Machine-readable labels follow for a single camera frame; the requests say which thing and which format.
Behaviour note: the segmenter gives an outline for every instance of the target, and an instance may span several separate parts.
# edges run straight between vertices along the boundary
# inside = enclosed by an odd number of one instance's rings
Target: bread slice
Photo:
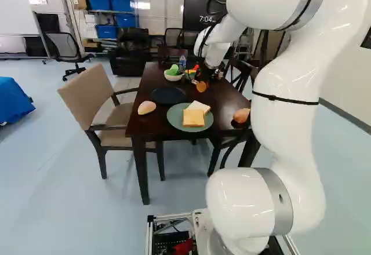
[[[211,107],[195,100],[193,101],[193,103],[190,104],[190,106],[186,108],[186,110],[188,109],[189,110],[200,110],[201,109],[203,111],[203,114],[206,115],[210,111]]]
[[[183,126],[201,127],[204,125],[205,125],[205,119],[203,118],[203,110],[201,109],[183,110]]]

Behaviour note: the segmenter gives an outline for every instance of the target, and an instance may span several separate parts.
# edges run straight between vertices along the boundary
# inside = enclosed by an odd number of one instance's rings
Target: dark blue plate
[[[183,90],[176,87],[157,88],[152,92],[152,100],[157,104],[175,105],[186,100]]]

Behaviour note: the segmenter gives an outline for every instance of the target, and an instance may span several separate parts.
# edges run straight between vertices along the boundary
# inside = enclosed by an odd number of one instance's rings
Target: whiteboard
[[[0,0],[1,35],[39,34],[28,0]]]

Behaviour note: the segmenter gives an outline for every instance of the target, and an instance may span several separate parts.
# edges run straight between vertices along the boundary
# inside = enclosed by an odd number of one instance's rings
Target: television screen
[[[183,29],[185,31],[200,32],[227,13],[225,5],[212,1],[210,11],[221,12],[211,16],[206,12],[207,3],[208,0],[184,0]]]

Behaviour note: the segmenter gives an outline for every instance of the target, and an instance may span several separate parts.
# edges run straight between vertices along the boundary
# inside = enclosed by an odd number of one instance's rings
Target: white bowl
[[[163,72],[163,75],[165,76],[166,80],[168,81],[179,81],[183,77],[184,74],[181,75],[168,75],[167,72],[170,70],[166,70]]]

